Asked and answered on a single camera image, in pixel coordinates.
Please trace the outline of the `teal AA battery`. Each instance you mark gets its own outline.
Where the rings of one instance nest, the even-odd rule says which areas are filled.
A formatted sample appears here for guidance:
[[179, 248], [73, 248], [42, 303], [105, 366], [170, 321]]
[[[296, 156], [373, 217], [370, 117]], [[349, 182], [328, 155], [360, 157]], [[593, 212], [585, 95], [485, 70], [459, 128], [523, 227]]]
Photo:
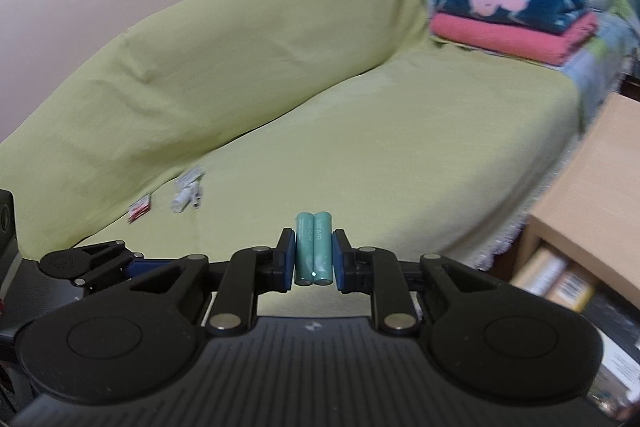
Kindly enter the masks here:
[[326, 211], [314, 215], [314, 283], [333, 283], [332, 216]]
[[295, 284], [314, 283], [314, 215], [301, 212], [296, 216]]

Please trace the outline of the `grey plastic clip front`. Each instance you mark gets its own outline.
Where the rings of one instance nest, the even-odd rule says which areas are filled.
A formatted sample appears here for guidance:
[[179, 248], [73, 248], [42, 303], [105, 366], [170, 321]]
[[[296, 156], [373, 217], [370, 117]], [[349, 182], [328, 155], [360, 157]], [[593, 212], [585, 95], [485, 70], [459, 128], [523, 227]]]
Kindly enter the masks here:
[[194, 182], [191, 184], [191, 200], [192, 206], [194, 208], [198, 208], [201, 206], [202, 201], [202, 187], [198, 182]]

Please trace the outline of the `clear spray bottle white label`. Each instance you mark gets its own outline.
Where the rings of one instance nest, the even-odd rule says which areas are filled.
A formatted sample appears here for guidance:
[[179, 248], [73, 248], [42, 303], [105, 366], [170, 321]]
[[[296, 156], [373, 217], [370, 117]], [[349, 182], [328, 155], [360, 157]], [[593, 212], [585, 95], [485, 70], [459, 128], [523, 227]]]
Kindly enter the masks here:
[[170, 210], [173, 213], [182, 213], [192, 202], [192, 188], [190, 186], [183, 187], [170, 203]]

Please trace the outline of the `clear plastic case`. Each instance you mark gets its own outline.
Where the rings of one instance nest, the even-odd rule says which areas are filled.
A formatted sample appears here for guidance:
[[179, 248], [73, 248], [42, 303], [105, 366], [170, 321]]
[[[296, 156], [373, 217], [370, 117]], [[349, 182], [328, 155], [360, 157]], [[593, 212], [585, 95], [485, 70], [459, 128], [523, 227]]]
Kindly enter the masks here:
[[194, 166], [184, 173], [181, 173], [178, 178], [175, 179], [175, 187], [178, 191], [182, 191], [191, 183], [198, 182], [202, 176], [204, 176], [205, 170], [200, 166]]

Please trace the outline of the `red white packet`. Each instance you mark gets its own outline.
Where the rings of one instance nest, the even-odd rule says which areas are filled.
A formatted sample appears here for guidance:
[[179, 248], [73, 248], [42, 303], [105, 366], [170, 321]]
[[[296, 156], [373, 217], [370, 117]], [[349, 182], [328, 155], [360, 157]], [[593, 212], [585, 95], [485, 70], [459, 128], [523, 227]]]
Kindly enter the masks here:
[[129, 223], [132, 223], [138, 220], [140, 217], [145, 215], [145, 213], [151, 210], [152, 202], [151, 195], [146, 194], [142, 196], [137, 202], [131, 204], [127, 211], [127, 220]]

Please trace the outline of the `green sofa cover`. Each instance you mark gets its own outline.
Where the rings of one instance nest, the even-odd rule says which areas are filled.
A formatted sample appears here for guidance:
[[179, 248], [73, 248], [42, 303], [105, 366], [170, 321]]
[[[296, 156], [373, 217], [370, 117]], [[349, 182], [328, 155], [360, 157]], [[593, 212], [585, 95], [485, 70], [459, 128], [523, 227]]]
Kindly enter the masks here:
[[[184, 0], [2, 142], [1, 185], [29, 259], [111, 239], [224, 259], [326, 210], [358, 244], [477, 265], [580, 129], [570, 78], [439, 46], [423, 0]], [[201, 206], [173, 213], [194, 166]]]

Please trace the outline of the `light wood nightstand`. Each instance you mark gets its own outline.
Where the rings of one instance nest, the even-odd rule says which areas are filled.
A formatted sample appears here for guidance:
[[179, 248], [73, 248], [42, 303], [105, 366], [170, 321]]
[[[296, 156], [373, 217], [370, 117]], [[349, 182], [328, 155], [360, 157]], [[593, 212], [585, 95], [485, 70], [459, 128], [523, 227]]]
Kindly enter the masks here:
[[610, 95], [572, 159], [529, 211], [514, 270], [554, 247], [639, 304], [639, 103]]

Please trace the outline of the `books under nightstand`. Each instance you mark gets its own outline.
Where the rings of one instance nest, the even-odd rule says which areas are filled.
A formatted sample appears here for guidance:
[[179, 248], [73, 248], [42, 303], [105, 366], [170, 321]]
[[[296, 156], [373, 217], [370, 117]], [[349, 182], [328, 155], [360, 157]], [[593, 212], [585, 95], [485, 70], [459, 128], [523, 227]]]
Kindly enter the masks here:
[[603, 359], [588, 398], [606, 415], [626, 421], [639, 413], [639, 309], [568, 259], [542, 245], [511, 284], [582, 314], [598, 331]]

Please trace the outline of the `pink folded blanket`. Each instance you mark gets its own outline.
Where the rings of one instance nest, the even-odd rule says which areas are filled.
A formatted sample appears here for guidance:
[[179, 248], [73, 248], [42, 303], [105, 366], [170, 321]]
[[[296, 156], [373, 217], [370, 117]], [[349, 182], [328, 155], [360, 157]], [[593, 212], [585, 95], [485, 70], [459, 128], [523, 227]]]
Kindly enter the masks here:
[[449, 14], [437, 14], [431, 22], [431, 32], [438, 38], [551, 66], [566, 63], [598, 28], [593, 12], [579, 17], [561, 35]]

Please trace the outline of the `navy pink cartoon blanket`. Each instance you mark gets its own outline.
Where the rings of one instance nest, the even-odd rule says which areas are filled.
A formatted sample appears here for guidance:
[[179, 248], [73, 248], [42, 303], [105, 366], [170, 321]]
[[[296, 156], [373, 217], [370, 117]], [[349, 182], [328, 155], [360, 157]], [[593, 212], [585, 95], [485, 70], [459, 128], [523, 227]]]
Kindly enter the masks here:
[[561, 35], [588, 12], [587, 0], [434, 0], [435, 10], [481, 22]]

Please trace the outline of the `patchwork blanket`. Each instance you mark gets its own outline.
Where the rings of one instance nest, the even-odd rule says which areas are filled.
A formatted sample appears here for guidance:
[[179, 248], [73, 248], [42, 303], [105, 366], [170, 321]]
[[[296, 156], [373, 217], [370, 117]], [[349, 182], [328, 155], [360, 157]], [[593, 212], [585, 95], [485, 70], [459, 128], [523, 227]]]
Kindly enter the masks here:
[[639, 47], [627, 0], [425, 0], [436, 42], [562, 72], [589, 124]]

